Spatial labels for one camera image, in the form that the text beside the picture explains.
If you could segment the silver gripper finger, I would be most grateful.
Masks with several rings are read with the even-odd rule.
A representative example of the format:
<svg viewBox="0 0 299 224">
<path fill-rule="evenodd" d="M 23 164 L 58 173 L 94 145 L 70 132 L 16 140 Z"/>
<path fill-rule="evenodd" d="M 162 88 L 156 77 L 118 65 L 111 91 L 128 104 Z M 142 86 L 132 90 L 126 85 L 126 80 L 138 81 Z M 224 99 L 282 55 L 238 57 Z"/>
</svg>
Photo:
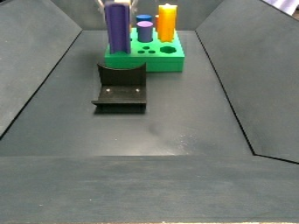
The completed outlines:
<svg viewBox="0 0 299 224">
<path fill-rule="evenodd" d="M 138 2 L 139 0 L 130 0 L 130 32 L 132 31 L 132 24 L 134 24 L 134 18 L 135 18 L 135 14 L 136 14 L 136 6 L 138 6 Z"/>
<path fill-rule="evenodd" d="M 100 12 L 102 17 L 103 17 L 103 21 L 106 22 L 106 11 L 104 11 L 106 5 L 104 5 L 102 0 L 95 0 L 95 1 L 96 1 L 96 4 L 98 4 L 98 11 Z"/>
</svg>

